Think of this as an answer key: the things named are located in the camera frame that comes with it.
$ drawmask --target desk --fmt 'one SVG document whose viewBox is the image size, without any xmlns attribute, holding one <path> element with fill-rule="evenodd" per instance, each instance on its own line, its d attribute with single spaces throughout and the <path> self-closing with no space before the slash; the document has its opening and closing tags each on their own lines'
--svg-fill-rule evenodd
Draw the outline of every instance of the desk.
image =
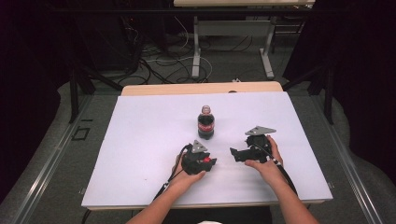
<svg viewBox="0 0 396 224">
<path fill-rule="evenodd" d="M 197 132 L 197 117 L 206 104 L 216 118 L 210 140 L 200 139 Z M 247 148 L 245 132 L 256 125 L 277 130 L 271 135 L 303 202 L 332 199 L 288 94 L 277 82 L 238 82 L 125 87 L 82 206 L 146 207 L 169 177 L 178 152 L 194 139 L 218 161 L 174 208 L 277 203 L 257 171 L 235 162 L 230 153 L 230 147 Z"/>
<path fill-rule="evenodd" d="M 273 7 L 313 5 L 315 0 L 175 0 L 176 7 Z M 264 36 L 264 48 L 260 49 L 264 73 L 274 79 L 268 51 L 276 25 L 276 17 L 270 21 L 199 21 L 194 17 L 194 58 L 191 77 L 199 77 L 201 49 L 200 35 L 256 35 Z"/>
</svg>

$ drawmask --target dark curtain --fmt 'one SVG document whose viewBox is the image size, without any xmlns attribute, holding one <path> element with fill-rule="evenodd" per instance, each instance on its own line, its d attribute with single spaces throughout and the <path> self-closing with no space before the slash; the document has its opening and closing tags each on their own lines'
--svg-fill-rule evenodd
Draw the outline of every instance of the dark curtain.
<svg viewBox="0 0 396 224">
<path fill-rule="evenodd" d="M 68 81 L 42 15 L 35 1 L 0 5 L 0 202 L 35 154 Z"/>
<path fill-rule="evenodd" d="M 318 0 L 314 7 L 349 13 L 310 18 L 284 78 L 293 81 L 319 64 L 334 63 L 333 96 L 349 121 L 350 149 L 396 183 L 396 2 Z"/>
</svg>

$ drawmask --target soda bottle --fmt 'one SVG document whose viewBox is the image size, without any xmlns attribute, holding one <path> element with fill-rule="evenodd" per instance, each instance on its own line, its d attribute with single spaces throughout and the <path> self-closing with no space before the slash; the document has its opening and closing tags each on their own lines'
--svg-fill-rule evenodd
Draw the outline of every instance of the soda bottle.
<svg viewBox="0 0 396 224">
<path fill-rule="evenodd" d="M 198 116 L 198 134 L 208 140 L 215 132 L 215 117 L 211 114 L 210 106 L 202 106 L 202 113 Z"/>
</svg>

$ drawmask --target person's hand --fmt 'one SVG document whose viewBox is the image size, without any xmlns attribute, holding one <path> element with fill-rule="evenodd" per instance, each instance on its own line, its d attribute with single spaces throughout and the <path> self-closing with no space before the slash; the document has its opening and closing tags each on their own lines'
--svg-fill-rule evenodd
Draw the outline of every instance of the person's hand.
<svg viewBox="0 0 396 224">
<path fill-rule="evenodd" d="M 273 157 L 283 164 L 283 160 L 279 154 L 279 150 L 277 149 L 277 144 L 275 140 L 270 135 L 267 135 L 267 139 L 271 144 Z M 267 182 L 271 187 L 276 184 L 288 183 L 273 161 L 259 163 L 258 161 L 246 160 L 245 165 L 256 169 L 265 180 L 265 182 Z"/>
<path fill-rule="evenodd" d="M 192 184 L 197 182 L 198 180 L 202 179 L 204 177 L 206 171 L 202 171 L 201 173 L 197 175 L 188 175 L 186 172 L 183 171 L 181 167 L 181 159 L 177 165 L 177 167 L 174 167 L 172 170 L 175 170 L 175 174 L 171 182 L 169 183 L 169 189 L 176 189 L 180 193 L 186 192 Z"/>
</svg>

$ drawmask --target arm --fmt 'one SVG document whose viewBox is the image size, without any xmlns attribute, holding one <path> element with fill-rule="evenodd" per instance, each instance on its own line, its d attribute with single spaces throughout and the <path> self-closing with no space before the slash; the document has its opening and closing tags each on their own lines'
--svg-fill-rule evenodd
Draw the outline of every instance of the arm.
<svg viewBox="0 0 396 224">
<path fill-rule="evenodd" d="M 192 184 L 205 175 L 202 171 L 198 175 L 188 175 L 182 171 L 180 163 L 175 172 L 175 177 L 169 183 L 168 188 L 158 196 L 148 207 L 131 218 L 127 224 L 161 224 L 171 209 L 172 204 L 184 194 Z"/>
<path fill-rule="evenodd" d="M 267 136 L 271 143 L 273 156 L 282 162 L 277 144 L 271 136 Z M 297 195 L 290 188 L 288 182 L 272 161 L 266 163 L 259 163 L 257 161 L 245 161 L 245 165 L 253 167 L 259 171 L 262 178 L 273 189 L 276 197 L 279 199 L 280 209 L 282 210 L 283 217 L 286 223 L 318 223 L 312 216 L 304 204 L 300 201 Z"/>
</svg>

